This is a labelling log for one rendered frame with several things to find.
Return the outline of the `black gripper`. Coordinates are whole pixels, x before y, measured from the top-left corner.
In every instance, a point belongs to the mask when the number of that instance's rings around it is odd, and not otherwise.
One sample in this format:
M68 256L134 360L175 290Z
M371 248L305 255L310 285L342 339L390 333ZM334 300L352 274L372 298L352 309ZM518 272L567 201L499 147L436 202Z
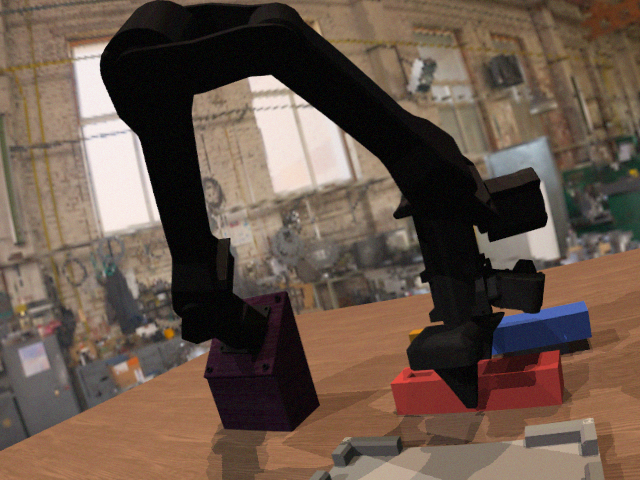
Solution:
M423 260L421 283L430 285L435 308L430 323L407 347L410 369L434 370L466 408L478 406L478 362L492 359L493 331L504 312L478 316L475 278L485 265L478 247L452 256Z

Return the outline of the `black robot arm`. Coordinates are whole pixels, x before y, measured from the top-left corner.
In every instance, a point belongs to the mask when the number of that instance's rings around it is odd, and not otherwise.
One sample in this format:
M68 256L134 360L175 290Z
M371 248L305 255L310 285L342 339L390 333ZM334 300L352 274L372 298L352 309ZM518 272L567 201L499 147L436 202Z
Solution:
M374 154L402 193L393 216L412 215L423 260L477 248L473 226L489 242L546 227L532 167L482 181L450 134L407 112L287 4L154 0L99 65L117 115L140 139L185 341L216 338L222 353L257 355L271 313L233 293L231 238L210 230L192 123L194 95L241 79L275 77ZM478 316L492 306L540 312L545 274L533 260L513 270L484 262L474 275Z

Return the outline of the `red rectangular block with two sockets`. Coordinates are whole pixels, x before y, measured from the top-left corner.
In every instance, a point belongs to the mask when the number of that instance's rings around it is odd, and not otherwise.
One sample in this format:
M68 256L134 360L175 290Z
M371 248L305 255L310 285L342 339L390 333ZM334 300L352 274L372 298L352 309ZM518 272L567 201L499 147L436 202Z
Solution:
M466 408L434 370L406 367L391 382L398 415L446 414L563 404L560 350L479 360L478 406Z

